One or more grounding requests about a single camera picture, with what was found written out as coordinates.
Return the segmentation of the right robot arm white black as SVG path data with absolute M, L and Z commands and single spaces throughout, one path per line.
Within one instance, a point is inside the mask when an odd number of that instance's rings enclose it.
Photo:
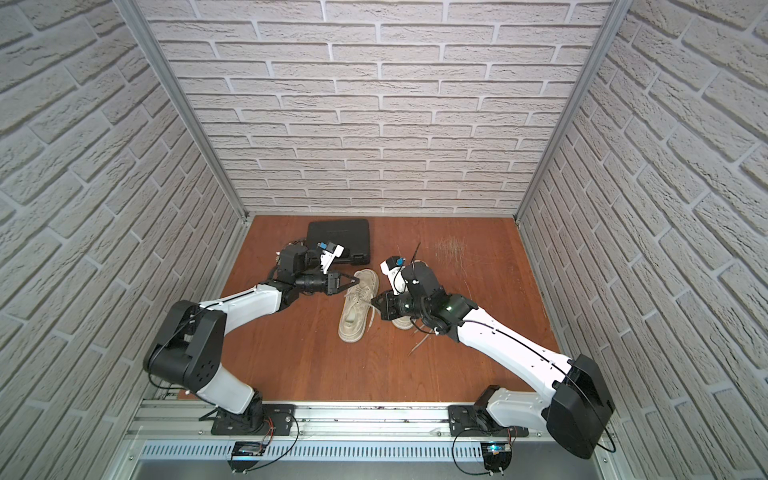
M 382 319 L 419 319 L 431 333 L 471 347 L 522 379 L 536 393 L 529 404 L 499 386 L 475 404 L 482 429 L 545 430 L 572 455 L 589 459 L 607 431 L 615 403 L 598 364 L 545 348 L 494 319 L 476 302 L 449 294 L 432 269 L 393 256 L 381 263 L 391 288 L 372 300 Z

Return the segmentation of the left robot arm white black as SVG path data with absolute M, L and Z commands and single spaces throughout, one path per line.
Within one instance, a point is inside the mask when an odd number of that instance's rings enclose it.
M 345 247 L 330 241 L 309 248 L 301 243 L 278 254 L 266 281 L 217 300 L 174 303 L 143 361 L 156 376 L 215 406 L 212 433 L 256 434 L 264 428 L 262 397 L 221 364 L 225 337 L 260 317 L 288 308 L 302 294 L 332 296 L 359 283 L 331 269 Z

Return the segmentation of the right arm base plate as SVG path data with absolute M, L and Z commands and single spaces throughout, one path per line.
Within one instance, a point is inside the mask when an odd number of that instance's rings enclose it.
M 477 435 L 490 437 L 507 437 L 508 433 L 515 437 L 528 437 L 526 427 L 502 427 L 485 409 L 469 404 L 454 404 L 447 407 L 448 425 L 453 437 L 461 435 Z

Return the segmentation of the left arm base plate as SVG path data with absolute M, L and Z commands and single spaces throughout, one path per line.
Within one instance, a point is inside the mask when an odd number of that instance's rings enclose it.
M 211 434 L 214 436 L 264 436 L 270 429 L 275 436 L 297 433 L 294 404 L 257 402 L 242 414 L 218 408 L 213 417 Z

